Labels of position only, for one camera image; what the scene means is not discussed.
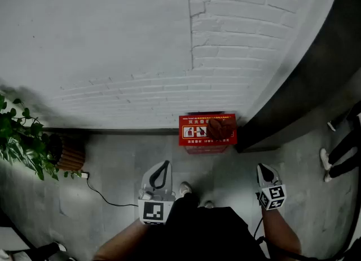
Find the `black cable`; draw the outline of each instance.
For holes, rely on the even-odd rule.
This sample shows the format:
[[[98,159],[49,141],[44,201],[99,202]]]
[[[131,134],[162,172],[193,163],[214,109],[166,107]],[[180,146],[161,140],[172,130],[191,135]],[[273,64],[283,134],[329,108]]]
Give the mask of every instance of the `black cable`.
[[[259,226],[261,225],[262,221],[263,221],[263,217],[261,218],[261,220],[260,220],[259,223],[258,223],[257,229],[256,229],[256,231],[255,231],[255,233],[254,233],[254,235],[253,235],[253,239],[256,239],[256,234],[257,234],[257,231],[258,231]]]
[[[86,183],[88,184],[88,187],[89,187],[90,189],[92,189],[94,192],[96,192],[96,193],[98,193],[99,195],[101,195],[101,197],[103,198],[103,200],[104,200],[106,203],[108,203],[109,205],[117,206],[117,207],[126,207],[126,206],[138,207],[138,205],[135,205],[135,204],[118,205],[118,204],[110,203],[110,202],[108,202],[108,201],[104,198],[104,196],[103,196],[99,191],[97,191],[97,190],[95,190],[95,189],[93,189],[93,188],[90,187],[89,182],[88,182],[88,178],[86,179]]]

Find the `plant pot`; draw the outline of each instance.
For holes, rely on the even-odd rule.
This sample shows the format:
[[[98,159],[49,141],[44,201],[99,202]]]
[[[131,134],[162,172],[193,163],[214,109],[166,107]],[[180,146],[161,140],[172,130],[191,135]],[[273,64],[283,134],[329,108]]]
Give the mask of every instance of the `plant pot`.
[[[64,171],[80,171],[85,162],[83,144],[66,136],[56,137],[52,140],[57,151],[55,166]]]

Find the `plant foliage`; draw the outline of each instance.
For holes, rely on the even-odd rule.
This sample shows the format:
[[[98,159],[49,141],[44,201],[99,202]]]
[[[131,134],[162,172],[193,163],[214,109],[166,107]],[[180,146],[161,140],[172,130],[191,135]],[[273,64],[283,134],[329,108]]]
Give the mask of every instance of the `plant foliage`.
[[[16,117],[16,109],[9,112],[3,110],[7,107],[5,97],[0,95],[0,157],[12,163],[20,161],[26,167],[35,171],[41,180],[44,180],[44,171],[52,178],[58,180],[59,169],[56,165],[56,154],[51,147],[50,137],[43,132],[43,125],[30,115],[20,99],[15,99],[13,104],[20,104],[23,107],[22,117]],[[26,120],[32,120],[30,127],[24,127]],[[81,176],[80,172],[65,172],[64,176],[70,173]]]

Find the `white curved wall edge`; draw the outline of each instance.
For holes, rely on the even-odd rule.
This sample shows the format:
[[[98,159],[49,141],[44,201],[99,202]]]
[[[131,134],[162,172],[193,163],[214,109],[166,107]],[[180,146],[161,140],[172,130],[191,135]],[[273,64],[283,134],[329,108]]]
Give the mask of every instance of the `white curved wall edge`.
[[[256,101],[247,110],[246,114],[242,116],[243,122],[248,122],[252,119],[293,72],[321,30],[331,10],[333,1],[334,0],[310,0],[309,9],[305,12],[306,18],[301,24],[300,30],[289,50],[285,52],[285,58],[281,66]]]

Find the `white wall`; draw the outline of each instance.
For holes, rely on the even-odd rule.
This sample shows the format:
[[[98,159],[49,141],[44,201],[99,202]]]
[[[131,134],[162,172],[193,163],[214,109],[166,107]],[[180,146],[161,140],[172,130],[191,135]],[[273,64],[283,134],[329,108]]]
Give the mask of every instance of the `white wall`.
[[[209,110],[248,119],[303,56],[279,73],[314,3],[303,46],[317,34],[331,5],[316,1],[0,0],[1,89],[52,127],[178,127]]]

